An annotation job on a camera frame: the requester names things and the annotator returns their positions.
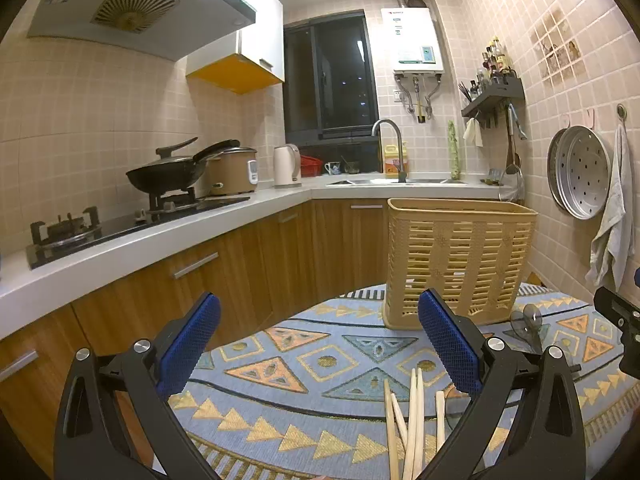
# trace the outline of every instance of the countertop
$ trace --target countertop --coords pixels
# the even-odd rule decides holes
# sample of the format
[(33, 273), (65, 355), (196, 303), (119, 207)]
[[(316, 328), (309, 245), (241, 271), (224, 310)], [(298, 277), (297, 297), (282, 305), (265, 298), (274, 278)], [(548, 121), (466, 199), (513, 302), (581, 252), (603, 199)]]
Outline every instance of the countertop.
[[(413, 178), (447, 178), (441, 173)], [(213, 211), (157, 225), (87, 248), (30, 270), (25, 251), (2, 258), (0, 270), (0, 339), (81, 298), (172, 254), (233, 229), (312, 199), (331, 198), (466, 198), (498, 199), (498, 188), (470, 175), (466, 185), (327, 186), (339, 180), (384, 178), (382, 174), (305, 178), (299, 187), (276, 189), (261, 183), (251, 199)]]

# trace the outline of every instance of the yellow cabinet underside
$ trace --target yellow cabinet underside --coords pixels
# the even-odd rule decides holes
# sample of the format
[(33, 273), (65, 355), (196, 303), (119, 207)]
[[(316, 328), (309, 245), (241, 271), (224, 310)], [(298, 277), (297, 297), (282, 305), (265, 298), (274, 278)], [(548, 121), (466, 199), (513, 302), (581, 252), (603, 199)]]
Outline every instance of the yellow cabinet underside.
[(189, 74), (189, 77), (204, 79), (236, 94), (247, 94), (260, 88), (282, 83), (271, 72), (240, 54), (232, 54), (215, 63), (203, 66)]

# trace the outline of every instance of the wok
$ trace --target wok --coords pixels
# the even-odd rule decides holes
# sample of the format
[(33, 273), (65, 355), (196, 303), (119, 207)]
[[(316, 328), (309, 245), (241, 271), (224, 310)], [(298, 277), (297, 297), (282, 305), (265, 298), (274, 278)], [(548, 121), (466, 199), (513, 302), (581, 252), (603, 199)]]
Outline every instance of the wok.
[(212, 144), (193, 156), (171, 156), (175, 150), (188, 146), (197, 139), (198, 137), (193, 137), (180, 144), (156, 149), (156, 154), (160, 155), (158, 160), (127, 171), (130, 183), (136, 189), (151, 195), (161, 196), (177, 189), (186, 191), (202, 176), (208, 158), (221, 150), (240, 146), (239, 140), (228, 139)]

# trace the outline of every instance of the gas stove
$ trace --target gas stove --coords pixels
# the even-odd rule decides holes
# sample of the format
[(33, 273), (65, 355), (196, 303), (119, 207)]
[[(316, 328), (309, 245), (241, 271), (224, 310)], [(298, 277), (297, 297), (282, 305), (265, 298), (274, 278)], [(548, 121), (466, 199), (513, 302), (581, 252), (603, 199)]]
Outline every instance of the gas stove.
[(88, 247), (101, 244), (114, 238), (135, 233), (154, 225), (171, 222), (185, 216), (218, 209), (231, 204), (244, 202), (250, 197), (238, 198), (202, 198), (195, 199), (191, 192), (185, 195), (172, 195), (152, 203), (152, 209), (138, 210), (133, 214), (107, 221), (100, 221), (98, 208), (91, 206), (74, 218), (71, 213), (66, 219), (58, 216), (58, 222), (46, 225), (44, 222), (31, 224), (33, 245), (26, 248), (27, 261), (31, 269), (36, 269), (77, 253)]

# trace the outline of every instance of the patterned tablecloth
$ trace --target patterned tablecloth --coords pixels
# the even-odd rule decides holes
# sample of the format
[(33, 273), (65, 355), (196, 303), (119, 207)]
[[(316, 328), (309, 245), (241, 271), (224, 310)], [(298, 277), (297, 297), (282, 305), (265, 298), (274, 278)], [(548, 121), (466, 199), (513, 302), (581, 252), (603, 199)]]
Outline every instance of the patterned tablecloth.
[[(410, 371), (425, 383), (425, 463), (435, 451), (434, 394), (453, 386), (424, 332), (388, 330), (384, 286), (325, 301), (276, 326), (206, 352), (175, 415), (225, 480), (388, 478), (383, 380), (408, 411)], [(523, 284), (516, 308), (536, 304), (543, 345), (563, 346), (582, 365), (575, 387), (584, 421), (590, 478), (616, 449), (640, 404), (640, 384), (618, 369), (618, 331), (591, 305)], [(481, 327), (530, 351), (510, 324)], [(512, 393), (485, 452), (495, 461), (515, 414)], [(400, 458), (403, 458), (400, 445)]]

